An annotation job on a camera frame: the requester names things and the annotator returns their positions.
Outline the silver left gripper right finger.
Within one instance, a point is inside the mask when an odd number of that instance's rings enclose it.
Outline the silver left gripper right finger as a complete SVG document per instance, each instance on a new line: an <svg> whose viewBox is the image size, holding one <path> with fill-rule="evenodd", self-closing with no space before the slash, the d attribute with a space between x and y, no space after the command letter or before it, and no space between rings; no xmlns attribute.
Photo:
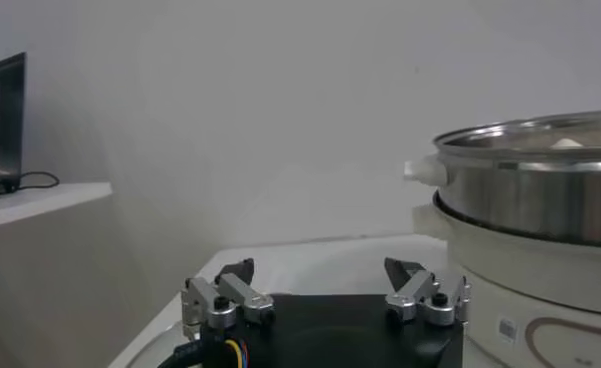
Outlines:
<svg viewBox="0 0 601 368"><path fill-rule="evenodd" d="M434 273L420 263L394 258L386 258L384 268L394 289L385 304L400 324L417 318L433 326L468 322L470 284L464 275Z"/></svg>

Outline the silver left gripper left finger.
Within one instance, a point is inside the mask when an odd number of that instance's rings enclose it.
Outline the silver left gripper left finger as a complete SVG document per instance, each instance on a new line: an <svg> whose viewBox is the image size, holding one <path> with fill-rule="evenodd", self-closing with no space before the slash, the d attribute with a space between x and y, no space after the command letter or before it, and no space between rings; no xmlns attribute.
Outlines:
<svg viewBox="0 0 601 368"><path fill-rule="evenodd" d="M228 330L238 323L269 326L275 320L274 299L251 287L255 261L246 258L223 266L209 282L203 277L187 278L181 291L182 331L188 339L199 339L203 325Z"/></svg>

